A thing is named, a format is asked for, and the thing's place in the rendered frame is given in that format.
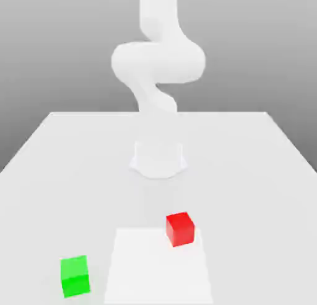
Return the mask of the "small red cube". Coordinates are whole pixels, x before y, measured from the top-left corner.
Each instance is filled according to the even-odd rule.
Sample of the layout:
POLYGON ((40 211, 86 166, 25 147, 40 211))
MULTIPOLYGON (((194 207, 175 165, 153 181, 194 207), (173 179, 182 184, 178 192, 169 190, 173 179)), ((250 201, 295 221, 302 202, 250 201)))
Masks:
POLYGON ((173 247, 194 242, 195 225, 187 212, 166 216, 166 234, 173 247))

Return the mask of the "small green cube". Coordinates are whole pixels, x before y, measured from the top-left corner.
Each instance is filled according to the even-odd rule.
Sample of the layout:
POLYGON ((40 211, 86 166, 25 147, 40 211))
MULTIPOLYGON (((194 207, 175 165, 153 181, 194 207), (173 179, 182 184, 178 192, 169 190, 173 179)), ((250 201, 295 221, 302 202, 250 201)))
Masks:
POLYGON ((87 256, 80 255, 60 260, 61 287, 65 298, 90 292, 87 256))

